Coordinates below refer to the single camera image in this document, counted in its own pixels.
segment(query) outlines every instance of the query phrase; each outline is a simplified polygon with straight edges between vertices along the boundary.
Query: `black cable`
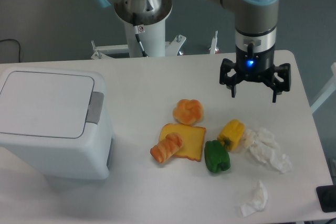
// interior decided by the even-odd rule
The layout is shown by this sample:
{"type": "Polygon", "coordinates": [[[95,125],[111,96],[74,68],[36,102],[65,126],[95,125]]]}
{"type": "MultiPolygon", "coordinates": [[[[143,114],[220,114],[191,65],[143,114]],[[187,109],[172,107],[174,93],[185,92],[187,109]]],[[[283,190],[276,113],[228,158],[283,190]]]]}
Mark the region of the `black cable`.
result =
{"type": "Polygon", "coordinates": [[[21,62],[21,59],[20,59],[20,53],[21,53],[21,44],[19,41],[17,41],[16,39],[2,39],[0,40],[0,43],[1,42],[5,42],[5,41],[14,41],[16,42],[18,45],[19,45],[19,55],[18,55],[18,59],[19,59],[19,63],[21,62]]]}
{"type": "Polygon", "coordinates": [[[333,218],[333,219],[328,220],[325,224],[330,224],[330,223],[332,223],[334,220],[336,220],[336,218],[333,218]]]}
{"type": "MultiPolygon", "coordinates": [[[[135,27],[135,26],[137,26],[136,13],[133,13],[133,27],[135,27]]],[[[142,57],[148,57],[148,54],[146,54],[145,49],[143,48],[143,45],[141,43],[139,34],[136,33],[135,38],[136,38],[136,40],[139,44],[139,47],[140,47],[140,50],[141,50],[141,53],[142,53],[142,57]]]]}

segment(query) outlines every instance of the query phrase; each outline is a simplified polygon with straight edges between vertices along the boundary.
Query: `tissue paper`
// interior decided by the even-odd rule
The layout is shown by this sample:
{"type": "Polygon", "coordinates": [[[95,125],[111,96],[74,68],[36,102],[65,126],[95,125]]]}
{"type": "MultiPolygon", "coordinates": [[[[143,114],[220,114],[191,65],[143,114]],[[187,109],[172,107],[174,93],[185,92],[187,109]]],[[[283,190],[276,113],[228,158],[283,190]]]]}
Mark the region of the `tissue paper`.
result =
{"type": "Polygon", "coordinates": [[[282,173],[292,170],[292,163],[286,154],[281,153],[274,135],[262,128],[258,132],[245,129],[242,137],[244,148],[249,150],[259,162],[269,164],[282,173]]]}
{"type": "Polygon", "coordinates": [[[254,190],[253,199],[240,206],[240,211],[242,212],[241,214],[243,215],[243,217],[247,217],[257,211],[264,210],[267,199],[268,194],[266,191],[266,187],[261,182],[261,180],[259,180],[254,190]]]}

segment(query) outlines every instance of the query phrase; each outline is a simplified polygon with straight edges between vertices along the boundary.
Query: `black object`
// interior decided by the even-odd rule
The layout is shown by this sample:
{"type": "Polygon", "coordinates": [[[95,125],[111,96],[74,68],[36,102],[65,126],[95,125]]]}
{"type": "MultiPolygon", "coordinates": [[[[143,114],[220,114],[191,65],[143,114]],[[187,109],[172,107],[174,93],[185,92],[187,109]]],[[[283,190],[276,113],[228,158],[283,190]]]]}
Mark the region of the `black object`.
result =
{"type": "Polygon", "coordinates": [[[0,42],[5,42],[5,41],[14,41],[14,42],[16,42],[18,44],[18,46],[19,46],[18,62],[20,63],[21,62],[21,59],[20,59],[21,44],[20,44],[20,42],[18,40],[16,40],[16,39],[2,39],[2,40],[0,40],[0,42]]]}
{"type": "Polygon", "coordinates": [[[336,185],[319,186],[317,196],[323,212],[336,212],[336,185]]]}
{"type": "Polygon", "coordinates": [[[285,63],[276,67],[273,64],[274,46],[267,51],[254,53],[254,45],[248,45],[248,52],[236,47],[236,63],[229,59],[223,59],[220,66],[219,83],[231,89],[231,96],[236,96],[236,85],[242,81],[262,82],[273,90],[273,102],[276,102],[277,95],[283,91],[290,90],[290,64],[285,63]],[[228,73],[234,69],[235,74],[231,77],[228,73]]]}

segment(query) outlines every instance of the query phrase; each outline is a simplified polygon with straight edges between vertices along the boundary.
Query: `gray floor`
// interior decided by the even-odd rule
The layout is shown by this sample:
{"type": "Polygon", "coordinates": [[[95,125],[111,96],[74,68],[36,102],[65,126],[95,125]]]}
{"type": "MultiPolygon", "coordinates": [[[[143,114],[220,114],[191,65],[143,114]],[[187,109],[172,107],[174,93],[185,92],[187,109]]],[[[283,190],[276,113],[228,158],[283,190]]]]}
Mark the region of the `gray floor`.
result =
{"type": "MultiPolygon", "coordinates": [[[[296,56],[308,100],[330,79],[336,62],[336,0],[281,0],[277,49],[296,56]]],[[[173,0],[166,39],[187,37],[186,54],[205,54],[218,30],[221,52],[234,52],[232,13],[204,0],[173,0]]],[[[0,0],[0,40],[15,38],[22,61],[89,59],[97,46],[125,44],[113,9],[94,0],[0,0]]],[[[0,44],[0,62],[17,62],[17,45],[0,44]]],[[[336,94],[314,114],[326,158],[336,156],[336,94]]]]}

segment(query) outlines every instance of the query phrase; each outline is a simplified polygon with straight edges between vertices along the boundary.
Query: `slice of bread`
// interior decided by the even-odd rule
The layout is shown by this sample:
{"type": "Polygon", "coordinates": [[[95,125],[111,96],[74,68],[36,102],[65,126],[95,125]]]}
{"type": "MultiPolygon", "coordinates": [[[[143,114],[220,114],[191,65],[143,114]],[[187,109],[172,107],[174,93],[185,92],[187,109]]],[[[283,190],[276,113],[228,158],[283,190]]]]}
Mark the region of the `slice of bread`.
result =
{"type": "Polygon", "coordinates": [[[183,147],[174,156],[200,162],[205,131],[204,127],[169,123],[163,126],[159,142],[164,140],[168,134],[177,132],[181,135],[183,147]]]}

